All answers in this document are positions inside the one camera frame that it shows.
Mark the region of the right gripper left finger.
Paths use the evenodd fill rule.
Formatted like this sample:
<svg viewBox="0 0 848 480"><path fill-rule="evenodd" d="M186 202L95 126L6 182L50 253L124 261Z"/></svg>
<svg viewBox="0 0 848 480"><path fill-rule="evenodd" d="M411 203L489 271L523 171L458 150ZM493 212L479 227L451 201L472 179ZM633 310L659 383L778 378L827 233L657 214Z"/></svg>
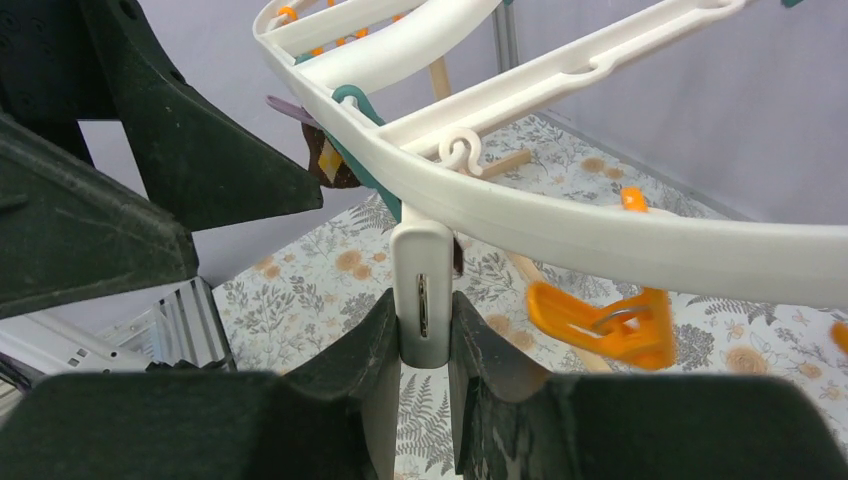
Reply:
<svg viewBox="0 0 848 480"><path fill-rule="evenodd" d="M1 429L5 479L389 479L400 360L393 294L287 374L66 374Z"/></svg>

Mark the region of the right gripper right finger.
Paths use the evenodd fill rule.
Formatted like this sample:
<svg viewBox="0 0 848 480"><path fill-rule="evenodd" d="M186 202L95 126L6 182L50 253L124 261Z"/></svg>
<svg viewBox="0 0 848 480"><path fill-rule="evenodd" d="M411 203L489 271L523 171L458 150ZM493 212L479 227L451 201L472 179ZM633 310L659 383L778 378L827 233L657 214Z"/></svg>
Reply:
<svg viewBox="0 0 848 480"><path fill-rule="evenodd" d="M556 374L452 299L455 470L467 479L843 479L808 397L767 376Z"/></svg>

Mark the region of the white round clip hanger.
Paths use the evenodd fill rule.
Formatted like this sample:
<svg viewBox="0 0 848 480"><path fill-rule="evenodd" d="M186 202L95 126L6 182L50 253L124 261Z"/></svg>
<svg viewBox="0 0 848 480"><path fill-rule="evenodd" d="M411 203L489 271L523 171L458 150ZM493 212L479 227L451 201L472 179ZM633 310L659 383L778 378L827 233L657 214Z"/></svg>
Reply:
<svg viewBox="0 0 848 480"><path fill-rule="evenodd" d="M503 187L436 164L455 132L486 134L745 8L662 1L386 125L330 95L371 93L424 69L496 10L494 1L346 1L293 22L272 1L252 33L279 78L402 202L498 248L547 264L691 294L817 307L847 302L847 230L634 214Z"/></svg>

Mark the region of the brown yellow argyle sock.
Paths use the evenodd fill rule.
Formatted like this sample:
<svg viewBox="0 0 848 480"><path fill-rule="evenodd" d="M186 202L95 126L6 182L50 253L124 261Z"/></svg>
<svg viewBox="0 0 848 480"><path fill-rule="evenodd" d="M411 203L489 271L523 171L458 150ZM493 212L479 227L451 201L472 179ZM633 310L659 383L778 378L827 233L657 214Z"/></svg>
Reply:
<svg viewBox="0 0 848 480"><path fill-rule="evenodd" d="M306 123L301 124L301 129L310 154L308 171L323 187L352 189L361 186L323 130Z"/></svg>

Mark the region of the white clothespin clip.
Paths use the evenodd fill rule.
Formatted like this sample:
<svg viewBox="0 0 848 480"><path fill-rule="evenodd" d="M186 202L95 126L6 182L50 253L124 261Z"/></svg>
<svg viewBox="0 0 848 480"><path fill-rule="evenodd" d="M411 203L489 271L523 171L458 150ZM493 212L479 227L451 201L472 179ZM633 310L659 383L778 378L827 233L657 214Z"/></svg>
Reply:
<svg viewBox="0 0 848 480"><path fill-rule="evenodd" d="M404 363L436 369L450 357L453 232L414 208L401 206L390 237L393 295Z"/></svg>

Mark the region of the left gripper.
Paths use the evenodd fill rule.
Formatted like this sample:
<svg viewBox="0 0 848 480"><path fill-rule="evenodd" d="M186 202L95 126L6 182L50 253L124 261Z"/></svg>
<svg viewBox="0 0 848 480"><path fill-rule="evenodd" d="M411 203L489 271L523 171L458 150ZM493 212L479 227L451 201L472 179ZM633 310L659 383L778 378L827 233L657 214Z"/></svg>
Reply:
<svg viewBox="0 0 848 480"><path fill-rule="evenodd" d="M315 177L186 82L136 1L3 1L1 111L4 318L190 279L187 229L323 206ZM117 118L184 227L89 166L79 123Z"/></svg>

